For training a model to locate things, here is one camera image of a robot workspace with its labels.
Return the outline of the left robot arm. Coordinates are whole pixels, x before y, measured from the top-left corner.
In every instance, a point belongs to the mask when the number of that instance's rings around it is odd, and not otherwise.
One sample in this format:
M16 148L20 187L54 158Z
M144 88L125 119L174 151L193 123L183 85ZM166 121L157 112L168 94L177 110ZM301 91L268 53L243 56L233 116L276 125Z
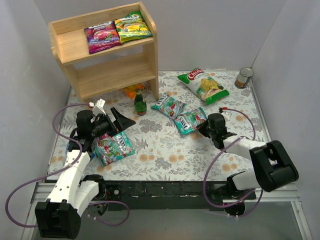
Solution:
M76 114L76 128L67 137L69 143L64 167L46 200L39 201L35 207L41 237L74 240L88 206L101 205L105 211L113 203L108 200L108 189L102 176L83 177L91 161L95 140L103 135L116 136L136 123L114 107L111 113L115 120L111 120L103 109L98 114L88 109Z

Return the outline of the yellow green Fox's bag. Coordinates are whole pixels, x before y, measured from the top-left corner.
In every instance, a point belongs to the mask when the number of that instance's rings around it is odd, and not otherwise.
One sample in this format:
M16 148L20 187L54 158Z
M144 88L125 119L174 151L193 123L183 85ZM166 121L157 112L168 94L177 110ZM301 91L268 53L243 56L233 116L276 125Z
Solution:
M121 44L153 36L140 11L133 11L114 23Z

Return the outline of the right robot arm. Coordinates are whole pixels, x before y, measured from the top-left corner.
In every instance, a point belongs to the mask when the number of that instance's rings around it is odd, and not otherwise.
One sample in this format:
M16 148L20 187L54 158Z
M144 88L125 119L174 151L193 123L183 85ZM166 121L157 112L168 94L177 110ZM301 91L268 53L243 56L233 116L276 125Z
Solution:
M196 129L211 139L220 151L212 160L215 163L223 153L230 153L251 161L253 169L230 175L222 187L229 195L246 191L237 201L229 204L215 204L207 195L207 181L202 182L205 201L217 209L232 208L242 203L255 189L261 193L272 192L299 179L299 173L283 144L278 140L270 142L255 141L245 136L229 132L226 127L226 115L223 112L212 113Z

